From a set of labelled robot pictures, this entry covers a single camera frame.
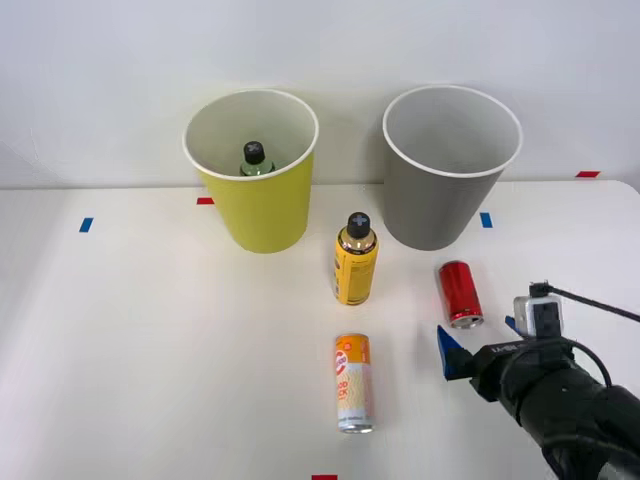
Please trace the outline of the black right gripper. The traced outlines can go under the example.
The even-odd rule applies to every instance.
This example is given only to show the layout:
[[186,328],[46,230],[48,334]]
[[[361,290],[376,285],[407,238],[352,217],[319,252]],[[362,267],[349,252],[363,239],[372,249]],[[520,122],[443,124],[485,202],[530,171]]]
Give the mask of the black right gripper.
[[[505,324],[522,336],[514,317]],[[437,327],[437,344],[447,381],[472,378],[470,384],[488,402],[514,403],[534,383],[568,368],[573,348],[562,339],[522,340],[482,347],[474,356],[447,331]]]

